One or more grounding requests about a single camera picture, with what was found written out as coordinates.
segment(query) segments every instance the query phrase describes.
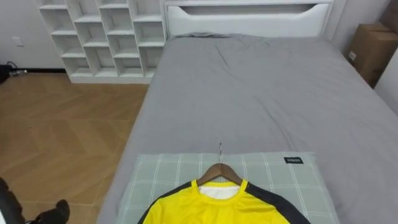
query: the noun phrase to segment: label tag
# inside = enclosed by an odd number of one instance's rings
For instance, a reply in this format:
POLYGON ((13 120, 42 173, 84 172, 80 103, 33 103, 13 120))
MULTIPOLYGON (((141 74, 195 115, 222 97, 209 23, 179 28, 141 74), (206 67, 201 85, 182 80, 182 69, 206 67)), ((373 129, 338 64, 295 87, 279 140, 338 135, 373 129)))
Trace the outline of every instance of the label tag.
POLYGON ((353 51, 351 51, 348 55, 349 59, 351 59, 352 61, 355 61, 356 59, 356 53, 354 53, 353 51))
POLYGON ((287 164, 304 164, 300 157, 284 157, 287 164))

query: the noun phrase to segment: hanger hook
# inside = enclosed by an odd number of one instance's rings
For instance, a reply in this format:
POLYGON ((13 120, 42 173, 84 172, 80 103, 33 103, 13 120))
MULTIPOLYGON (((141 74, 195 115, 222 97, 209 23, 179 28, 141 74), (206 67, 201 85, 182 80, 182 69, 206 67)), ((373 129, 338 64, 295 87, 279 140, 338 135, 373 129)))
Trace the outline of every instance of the hanger hook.
POLYGON ((223 163, 223 153, 222 153, 222 150, 221 150, 221 142, 220 142, 220 158, 219 158, 219 162, 220 163, 223 163))

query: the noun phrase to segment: white wall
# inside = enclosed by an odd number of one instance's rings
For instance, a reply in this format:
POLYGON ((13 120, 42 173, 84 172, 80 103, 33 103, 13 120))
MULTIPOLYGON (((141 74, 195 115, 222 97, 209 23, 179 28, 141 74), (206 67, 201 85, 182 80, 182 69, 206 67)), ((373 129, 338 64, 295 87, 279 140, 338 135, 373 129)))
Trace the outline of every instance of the white wall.
POLYGON ((398 116, 398 50, 374 90, 398 116))
MULTIPOLYGON (((358 24, 377 21, 388 1, 348 0, 332 42, 343 50, 358 24)), ((63 67, 33 0, 3 0, 0 21, 0 63, 12 60, 25 68, 63 67), (25 47, 15 46, 13 36, 20 37, 25 47)))
POLYGON ((24 68, 63 67, 33 0, 0 3, 0 63, 8 60, 24 68), (15 46, 12 37, 25 47, 15 46))
POLYGON ((390 0, 347 0, 332 43, 345 51, 360 23, 379 20, 390 0))

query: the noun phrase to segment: cardboard box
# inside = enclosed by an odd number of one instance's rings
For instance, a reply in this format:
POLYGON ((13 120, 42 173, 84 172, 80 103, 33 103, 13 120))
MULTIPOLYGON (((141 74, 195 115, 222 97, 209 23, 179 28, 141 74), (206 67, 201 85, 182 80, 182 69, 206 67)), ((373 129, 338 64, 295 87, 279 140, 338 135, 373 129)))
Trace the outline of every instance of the cardboard box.
POLYGON ((374 88, 398 47, 398 35, 382 24, 360 24, 346 58, 374 88))
POLYGON ((398 0, 391 0, 380 22, 398 34, 398 0))

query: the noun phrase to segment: white headboard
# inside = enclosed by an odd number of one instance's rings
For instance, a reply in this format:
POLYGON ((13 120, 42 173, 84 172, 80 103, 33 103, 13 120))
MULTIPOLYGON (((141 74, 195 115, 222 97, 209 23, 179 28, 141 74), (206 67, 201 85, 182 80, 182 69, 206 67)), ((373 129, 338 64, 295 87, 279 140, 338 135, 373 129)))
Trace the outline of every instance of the white headboard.
POLYGON ((332 39, 346 0, 164 2, 165 36, 191 32, 332 39))

